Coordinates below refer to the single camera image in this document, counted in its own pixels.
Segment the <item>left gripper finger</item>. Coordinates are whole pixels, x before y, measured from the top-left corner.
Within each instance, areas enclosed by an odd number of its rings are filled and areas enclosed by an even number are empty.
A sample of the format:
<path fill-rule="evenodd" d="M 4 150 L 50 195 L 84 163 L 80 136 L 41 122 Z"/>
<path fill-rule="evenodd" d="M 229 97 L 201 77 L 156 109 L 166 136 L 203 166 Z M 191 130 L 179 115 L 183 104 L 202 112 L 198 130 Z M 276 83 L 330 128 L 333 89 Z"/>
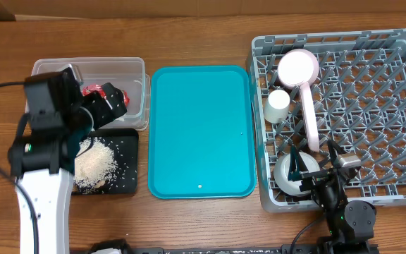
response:
<path fill-rule="evenodd" d="M 123 116 L 127 112 L 123 91 L 114 87 L 111 83 L 105 83 L 101 88 L 104 92 L 104 99 L 109 105 L 113 117 L 117 119 Z"/>
<path fill-rule="evenodd" d="M 99 129 L 115 120 L 106 100 L 97 92 L 83 97 L 82 106 L 88 110 L 93 119 L 93 129 Z"/>

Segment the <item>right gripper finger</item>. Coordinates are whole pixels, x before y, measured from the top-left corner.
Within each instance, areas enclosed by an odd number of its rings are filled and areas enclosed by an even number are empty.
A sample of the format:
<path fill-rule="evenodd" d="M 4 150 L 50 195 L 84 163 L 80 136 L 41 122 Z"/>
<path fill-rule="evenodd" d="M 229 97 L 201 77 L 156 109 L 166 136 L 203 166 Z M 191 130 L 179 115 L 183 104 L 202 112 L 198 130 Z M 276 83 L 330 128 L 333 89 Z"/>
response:
<path fill-rule="evenodd" d="M 289 174 L 300 174 L 302 172 L 308 171 L 308 168 L 303 160 L 300 152 L 295 146 L 290 149 L 290 167 Z"/>
<path fill-rule="evenodd" d="M 335 161 L 338 155 L 346 154 L 346 151 L 334 140 L 327 141 L 331 161 Z"/>

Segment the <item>grey metal bowl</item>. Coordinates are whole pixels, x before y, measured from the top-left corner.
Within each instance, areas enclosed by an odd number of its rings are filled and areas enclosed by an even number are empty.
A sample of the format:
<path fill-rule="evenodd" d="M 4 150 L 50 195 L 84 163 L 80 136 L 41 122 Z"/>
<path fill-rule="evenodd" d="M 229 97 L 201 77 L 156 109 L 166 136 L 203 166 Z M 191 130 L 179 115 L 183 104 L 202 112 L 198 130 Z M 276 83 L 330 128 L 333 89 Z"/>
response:
<path fill-rule="evenodd" d="M 319 171 L 319 163 L 313 158 L 313 156 L 300 152 L 308 171 L 310 173 Z M 300 186 L 302 181 L 289 181 L 288 172 L 290 168 L 290 154 L 284 155 L 278 159 L 273 170 L 274 180 L 277 183 L 278 187 L 286 194 L 296 197 L 302 197 L 309 195 L 310 191 L 301 191 Z"/>

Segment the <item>red snack wrapper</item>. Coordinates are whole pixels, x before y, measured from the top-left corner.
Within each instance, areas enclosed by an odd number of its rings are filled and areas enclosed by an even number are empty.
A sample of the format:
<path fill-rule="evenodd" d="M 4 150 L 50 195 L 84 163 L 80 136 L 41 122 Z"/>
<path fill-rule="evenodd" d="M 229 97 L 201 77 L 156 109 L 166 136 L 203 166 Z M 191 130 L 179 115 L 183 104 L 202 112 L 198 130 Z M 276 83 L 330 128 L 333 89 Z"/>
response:
<path fill-rule="evenodd" d="M 104 99 L 107 99 L 105 91 L 103 91 L 102 86 L 98 84 L 92 84 L 88 85 L 85 87 L 81 88 L 81 93 L 85 96 L 88 95 L 89 93 L 97 91 Z M 121 90 L 122 95 L 123 95 L 123 103 L 125 106 L 128 106 L 130 98 L 128 96 L 128 93 L 125 90 Z"/>

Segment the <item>white pink plate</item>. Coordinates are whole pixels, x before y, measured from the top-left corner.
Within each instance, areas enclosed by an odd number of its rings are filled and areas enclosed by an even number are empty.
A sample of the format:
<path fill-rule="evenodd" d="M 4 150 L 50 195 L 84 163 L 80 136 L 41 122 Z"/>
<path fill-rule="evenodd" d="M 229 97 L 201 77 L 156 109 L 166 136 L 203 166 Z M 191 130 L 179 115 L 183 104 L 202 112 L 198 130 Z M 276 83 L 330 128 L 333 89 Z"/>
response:
<path fill-rule="evenodd" d="M 313 152 L 319 152 L 319 132 L 309 83 L 301 84 L 300 99 L 308 147 Z"/>

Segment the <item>cream cup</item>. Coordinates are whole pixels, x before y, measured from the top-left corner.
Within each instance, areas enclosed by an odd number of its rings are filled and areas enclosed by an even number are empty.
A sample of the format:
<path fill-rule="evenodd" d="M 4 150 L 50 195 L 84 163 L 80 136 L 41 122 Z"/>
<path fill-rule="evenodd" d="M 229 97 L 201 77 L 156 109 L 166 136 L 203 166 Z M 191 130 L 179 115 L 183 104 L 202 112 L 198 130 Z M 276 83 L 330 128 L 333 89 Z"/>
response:
<path fill-rule="evenodd" d="M 290 96 L 284 90 L 274 90 L 269 94 L 264 106 L 264 118 L 269 123 L 280 123 L 288 117 Z"/>

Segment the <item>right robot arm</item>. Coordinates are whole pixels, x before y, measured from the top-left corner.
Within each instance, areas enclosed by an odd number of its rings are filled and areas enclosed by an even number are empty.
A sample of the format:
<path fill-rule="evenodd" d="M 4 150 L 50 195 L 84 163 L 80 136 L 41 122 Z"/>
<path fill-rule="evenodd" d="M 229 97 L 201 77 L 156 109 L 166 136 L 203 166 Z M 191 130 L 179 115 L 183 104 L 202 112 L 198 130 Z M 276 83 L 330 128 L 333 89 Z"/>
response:
<path fill-rule="evenodd" d="M 334 140 L 328 140 L 331 168 L 311 172 L 297 148 L 290 150 L 289 181 L 300 181 L 300 190 L 309 191 L 323 215 L 302 229 L 290 245 L 295 251 L 298 238 L 322 219 L 327 221 L 329 236 L 318 238 L 317 253 L 378 253 L 368 240 L 374 237 L 376 208 L 363 200 L 349 201 L 344 185 L 356 177 L 361 160 L 348 153 Z"/>

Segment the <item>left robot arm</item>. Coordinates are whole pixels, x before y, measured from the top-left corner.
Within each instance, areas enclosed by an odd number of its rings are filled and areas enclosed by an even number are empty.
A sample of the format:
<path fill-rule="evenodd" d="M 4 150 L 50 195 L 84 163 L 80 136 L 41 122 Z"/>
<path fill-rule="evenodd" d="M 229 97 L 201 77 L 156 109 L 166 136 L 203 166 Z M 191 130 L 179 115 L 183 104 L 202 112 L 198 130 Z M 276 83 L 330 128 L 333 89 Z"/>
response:
<path fill-rule="evenodd" d="M 127 112 L 111 83 L 87 94 L 73 69 L 25 79 L 27 113 L 8 150 L 20 212 L 21 253 L 69 253 L 69 209 L 80 142 Z"/>

